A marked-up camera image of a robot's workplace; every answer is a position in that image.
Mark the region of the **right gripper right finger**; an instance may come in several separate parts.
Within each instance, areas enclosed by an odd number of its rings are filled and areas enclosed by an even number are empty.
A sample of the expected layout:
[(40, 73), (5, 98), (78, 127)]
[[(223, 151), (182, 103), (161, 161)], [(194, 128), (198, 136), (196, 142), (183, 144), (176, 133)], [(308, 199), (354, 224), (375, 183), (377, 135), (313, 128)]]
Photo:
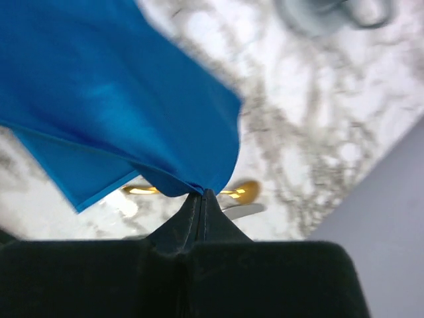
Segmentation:
[(353, 261), (325, 241), (254, 242), (201, 198), (185, 256), (188, 317), (369, 317)]

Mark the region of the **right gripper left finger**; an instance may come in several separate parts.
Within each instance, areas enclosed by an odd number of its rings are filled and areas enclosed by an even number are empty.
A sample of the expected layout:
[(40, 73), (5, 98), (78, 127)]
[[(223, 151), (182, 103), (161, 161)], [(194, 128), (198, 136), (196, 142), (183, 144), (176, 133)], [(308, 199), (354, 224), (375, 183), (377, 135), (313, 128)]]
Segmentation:
[(1, 248), (2, 317), (189, 317), (181, 251), (201, 196), (144, 239), (17, 240)]

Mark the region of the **blue satin napkin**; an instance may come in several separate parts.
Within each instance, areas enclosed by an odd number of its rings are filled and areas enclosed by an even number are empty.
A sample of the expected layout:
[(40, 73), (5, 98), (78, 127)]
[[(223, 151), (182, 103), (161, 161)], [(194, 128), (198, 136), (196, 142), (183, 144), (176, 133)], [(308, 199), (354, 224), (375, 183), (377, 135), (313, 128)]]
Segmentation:
[(1, 2), (1, 124), (77, 211), (136, 176), (220, 192), (240, 108), (134, 1)]

